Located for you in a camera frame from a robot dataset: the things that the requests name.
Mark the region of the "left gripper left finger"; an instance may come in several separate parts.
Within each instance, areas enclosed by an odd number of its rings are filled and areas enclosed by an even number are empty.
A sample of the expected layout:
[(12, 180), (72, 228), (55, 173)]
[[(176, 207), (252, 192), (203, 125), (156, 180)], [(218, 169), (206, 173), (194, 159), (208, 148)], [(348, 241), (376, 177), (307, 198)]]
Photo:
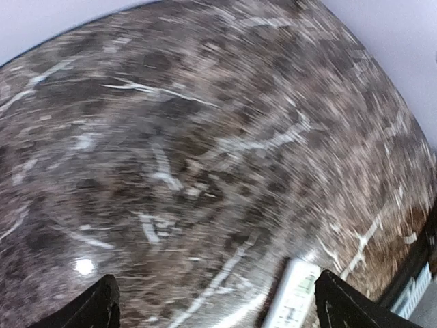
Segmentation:
[(120, 327), (119, 286), (104, 275), (69, 304), (43, 320), (43, 327)]

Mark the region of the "white remote control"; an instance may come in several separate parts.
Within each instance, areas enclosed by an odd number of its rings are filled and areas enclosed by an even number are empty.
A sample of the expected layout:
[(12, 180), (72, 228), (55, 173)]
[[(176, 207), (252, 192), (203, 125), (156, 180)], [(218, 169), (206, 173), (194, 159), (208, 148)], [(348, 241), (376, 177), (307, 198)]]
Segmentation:
[(313, 304), (321, 268), (301, 259), (290, 260), (264, 319), (265, 328), (301, 328)]

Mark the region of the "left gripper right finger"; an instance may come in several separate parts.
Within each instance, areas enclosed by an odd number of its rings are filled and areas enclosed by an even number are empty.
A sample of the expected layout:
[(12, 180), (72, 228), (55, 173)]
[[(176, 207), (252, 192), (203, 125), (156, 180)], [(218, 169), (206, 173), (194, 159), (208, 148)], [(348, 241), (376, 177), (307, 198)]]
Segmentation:
[(375, 304), (325, 269), (315, 282), (321, 328), (415, 328), (417, 325)]

